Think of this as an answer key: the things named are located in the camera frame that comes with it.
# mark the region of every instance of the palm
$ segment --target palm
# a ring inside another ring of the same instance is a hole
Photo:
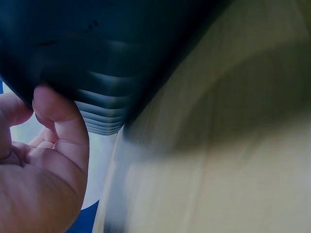
[[[29,145],[11,142],[9,127],[32,112],[13,94],[0,97],[0,232],[62,232],[82,205],[89,144],[78,110],[47,86],[33,108],[44,128]]]

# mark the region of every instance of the wood grain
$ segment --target wood grain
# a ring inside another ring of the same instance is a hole
[[[310,232],[310,15],[227,6],[120,132],[93,232]]]

